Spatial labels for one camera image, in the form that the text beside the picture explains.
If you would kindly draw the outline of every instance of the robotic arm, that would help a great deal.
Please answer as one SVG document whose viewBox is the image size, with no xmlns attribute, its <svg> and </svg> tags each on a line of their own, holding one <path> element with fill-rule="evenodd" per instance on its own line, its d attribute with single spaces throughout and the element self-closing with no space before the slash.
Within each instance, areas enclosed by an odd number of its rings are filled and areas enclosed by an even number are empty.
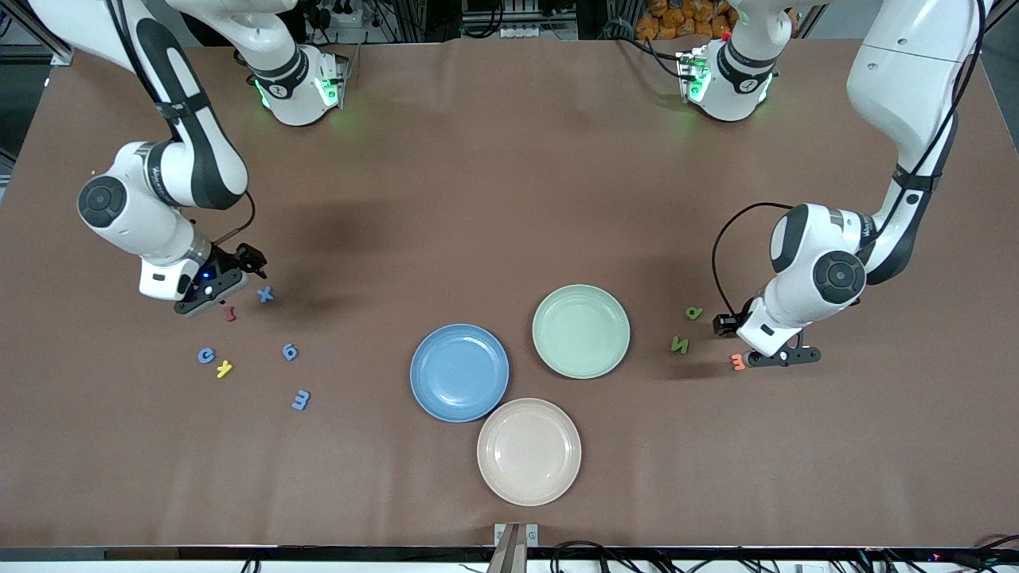
<svg viewBox="0 0 1019 573">
<path fill-rule="evenodd" d="M 952 147 L 953 88 L 980 38 L 983 10 L 980 0 L 886 0 L 847 83 L 857 112 L 898 148 L 884 203 L 874 215 L 802 204 L 779 220 L 770 243 L 776 276 L 743 312 L 715 319 L 718 334 L 735 331 L 758 353 L 751 363 L 777 353 L 771 363 L 788 365 L 792 336 L 906 267 Z"/>
<path fill-rule="evenodd" d="M 260 252 L 242 244 L 229 254 L 180 213 L 183 207 L 233 206 L 247 193 L 248 171 L 173 35 L 141 0 L 31 3 L 69 44 L 136 72 L 170 127 L 170 140 L 122 147 L 110 168 L 88 181 L 78 197 L 78 213 L 90 228 L 142 258 L 142 294 L 174 301 L 178 314 L 192 316 L 243 289 L 249 274 L 264 277 Z M 326 73 L 329 82 L 335 80 L 335 57 L 313 47 L 299 49 L 272 15 L 292 7 L 293 0 L 172 4 L 237 46 L 265 82 L 263 100 L 282 122 L 309 123 L 338 105 L 342 86 L 324 86 L 321 79 Z"/>
</svg>

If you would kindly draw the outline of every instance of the white plate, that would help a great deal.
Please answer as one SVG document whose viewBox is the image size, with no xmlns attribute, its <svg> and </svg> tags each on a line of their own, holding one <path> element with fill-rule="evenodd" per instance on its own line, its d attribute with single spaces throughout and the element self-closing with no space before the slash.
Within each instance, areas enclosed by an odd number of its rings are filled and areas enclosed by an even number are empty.
<svg viewBox="0 0 1019 573">
<path fill-rule="evenodd" d="M 565 493 L 580 471 L 580 434 L 557 406 L 522 398 L 500 406 L 478 436 L 478 468 L 496 496 L 534 507 Z"/>
</svg>

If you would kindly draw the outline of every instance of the brown table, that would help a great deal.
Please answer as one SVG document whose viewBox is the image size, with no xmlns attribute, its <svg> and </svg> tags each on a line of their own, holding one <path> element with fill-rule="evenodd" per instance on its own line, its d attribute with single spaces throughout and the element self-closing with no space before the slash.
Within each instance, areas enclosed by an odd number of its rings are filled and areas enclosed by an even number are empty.
<svg viewBox="0 0 1019 573">
<path fill-rule="evenodd" d="M 228 50 L 193 52 L 251 170 L 258 219 L 242 238 L 276 294 L 235 296 L 231 323 L 139 295 L 138 259 L 78 220 L 93 170 L 165 137 L 130 75 L 78 54 L 54 71 L 0 209 L 0 543 L 471 544 L 500 521 L 621 544 L 1019 529 L 1019 161 L 982 71 L 913 262 L 809 329 L 820 364 L 736 373 L 745 347 L 712 337 L 710 246 L 730 215 L 882 199 L 895 149 L 847 100 L 856 47 L 792 42 L 769 101 L 723 124 L 628 46 L 372 46 L 346 109 L 304 128 L 261 109 Z M 248 213 L 191 215 L 217 236 Z M 725 240 L 737 304 L 772 275 L 780 215 Z M 573 282 L 630 316 L 628 356 L 597 380 L 554 374 L 530 341 L 538 303 Z M 689 322 L 689 306 L 704 316 Z M 475 461 L 482 422 L 415 403 L 414 349 L 458 321 L 502 341 L 506 400 L 576 421 L 583 466 L 558 501 L 499 500 Z M 676 334 L 687 356 L 669 352 Z M 196 361 L 207 346 L 235 364 L 226 378 Z"/>
</svg>

